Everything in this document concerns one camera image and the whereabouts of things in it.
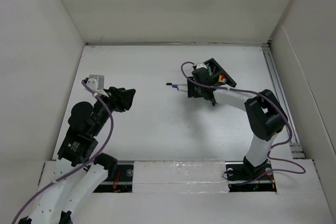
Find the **purple-capped white marker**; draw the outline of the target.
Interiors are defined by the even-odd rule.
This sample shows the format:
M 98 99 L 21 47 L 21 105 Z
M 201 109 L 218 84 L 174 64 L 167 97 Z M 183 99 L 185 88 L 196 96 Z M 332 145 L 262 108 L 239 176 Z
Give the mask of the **purple-capped white marker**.
M 175 88 L 177 91 L 187 92 L 187 86 L 172 85 L 172 88 Z

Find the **black-capped white marker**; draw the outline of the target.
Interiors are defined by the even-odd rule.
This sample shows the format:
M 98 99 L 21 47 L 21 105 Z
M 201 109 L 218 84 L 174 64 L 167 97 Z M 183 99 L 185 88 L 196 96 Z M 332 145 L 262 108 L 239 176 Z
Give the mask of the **black-capped white marker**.
M 173 86 L 173 87 L 177 87 L 177 86 L 187 86 L 186 83 L 171 83 L 171 82 L 167 82 L 166 85 L 167 85 L 167 86 Z

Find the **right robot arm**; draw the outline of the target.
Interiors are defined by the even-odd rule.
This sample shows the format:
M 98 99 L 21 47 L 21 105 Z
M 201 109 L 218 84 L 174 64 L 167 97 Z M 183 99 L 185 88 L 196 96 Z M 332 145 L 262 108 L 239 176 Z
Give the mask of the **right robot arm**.
M 193 78 L 188 82 L 194 85 L 198 97 L 211 101 L 212 105 L 226 104 L 246 112 L 253 139 L 242 170 L 249 178 L 255 177 L 265 167 L 274 139 L 288 122 L 279 101 L 268 89 L 256 92 L 214 82 L 203 63 L 193 68 Z

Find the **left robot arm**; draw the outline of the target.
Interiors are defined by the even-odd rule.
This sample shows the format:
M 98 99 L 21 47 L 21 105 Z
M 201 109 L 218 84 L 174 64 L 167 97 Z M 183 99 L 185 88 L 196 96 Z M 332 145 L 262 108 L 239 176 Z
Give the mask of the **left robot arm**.
M 94 190 L 116 174 L 117 159 L 103 149 L 114 128 L 112 114 L 128 111 L 136 90 L 84 87 L 95 104 L 82 101 L 73 106 L 51 182 L 28 199 L 13 223 L 72 223 Z

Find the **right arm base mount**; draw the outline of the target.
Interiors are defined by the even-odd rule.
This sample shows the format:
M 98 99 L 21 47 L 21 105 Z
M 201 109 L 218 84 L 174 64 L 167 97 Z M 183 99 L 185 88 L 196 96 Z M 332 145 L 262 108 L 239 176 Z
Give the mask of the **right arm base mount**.
M 233 192 L 276 192 L 274 175 L 270 164 L 256 172 L 251 172 L 243 163 L 228 163 L 222 177 L 228 181 L 228 189 Z

